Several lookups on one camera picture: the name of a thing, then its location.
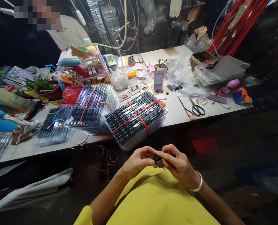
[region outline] red plastic bag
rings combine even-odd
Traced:
[[[79,94],[83,87],[80,86],[69,86],[66,87],[63,92],[63,98],[67,104],[75,104]]]

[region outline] black-handled scissors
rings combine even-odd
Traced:
[[[192,116],[194,116],[193,112],[191,112],[190,110],[187,110],[186,107],[184,106],[184,104],[182,103],[181,99],[179,98],[180,103],[182,104],[184,110],[186,111],[188,117],[190,117],[190,115],[188,114],[188,112],[192,113]]]
[[[196,105],[196,104],[192,101],[191,98],[190,98],[190,101],[191,101],[191,103],[192,103],[192,112],[193,112],[196,116],[204,116],[204,115],[205,115],[205,110],[204,110],[202,107],[200,107],[199,105]]]

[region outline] pink stapler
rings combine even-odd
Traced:
[[[149,71],[154,72],[154,63],[153,62],[149,63]]]

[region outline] white cloth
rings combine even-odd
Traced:
[[[67,43],[77,43],[84,44],[83,39],[89,37],[87,32],[83,27],[77,22],[76,19],[60,15],[60,20],[62,23],[63,30],[49,30],[52,34],[49,35],[52,37],[54,42],[58,45],[59,49],[62,51],[67,51],[71,48]]]
[[[56,192],[59,186],[71,180],[72,172],[73,169],[69,168],[44,180],[9,193],[0,200],[0,212],[23,207],[29,201],[33,202],[36,198],[41,198],[43,195]]]

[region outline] red strap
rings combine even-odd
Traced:
[[[91,93],[91,95],[90,95],[88,101],[87,101],[87,102],[83,102],[83,103],[86,103],[86,106],[85,106],[85,108],[84,108],[84,110],[83,110],[82,116],[81,116],[80,121],[79,121],[79,126],[80,126],[81,128],[83,128],[83,129],[87,130],[87,131],[90,131],[90,130],[84,128],[82,125],[80,125],[80,123],[81,123],[81,121],[83,120],[83,115],[84,115],[84,113],[85,113],[85,111],[86,111],[86,108],[87,108],[87,106],[88,106],[88,103],[104,103],[104,104],[106,104],[107,106],[109,106],[110,109],[114,110],[114,109],[113,109],[108,103],[106,103],[106,102],[90,102],[91,97],[93,96],[93,93],[94,93],[96,87],[97,87],[97,85],[94,87],[94,89],[93,89],[93,91],[92,91],[92,93]]]
[[[154,102],[151,103],[149,106],[147,106],[145,109],[143,109],[141,112],[137,113],[136,110],[133,108],[133,106],[130,104],[130,102],[127,102],[131,108],[134,110],[134,112],[136,113],[135,116],[133,116],[132,118],[130,118],[128,121],[126,121],[124,124],[120,125],[119,127],[117,127],[115,130],[113,130],[112,134],[114,134],[114,132],[116,130],[118,130],[120,127],[124,126],[126,123],[128,123],[130,120],[132,120],[133,118],[135,118],[136,116],[139,117],[139,119],[142,121],[143,125],[145,126],[146,130],[147,130],[147,134],[149,135],[149,128],[147,126],[147,124],[144,122],[144,120],[139,116],[139,114],[141,114],[142,112],[144,112],[146,109],[150,108],[152,105],[154,105],[155,103],[158,103],[159,106],[161,108],[164,108],[166,106],[166,103],[162,102],[162,100],[167,100],[167,98],[164,98],[164,99],[159,99],[159,100],[156,100],[154,99]]]

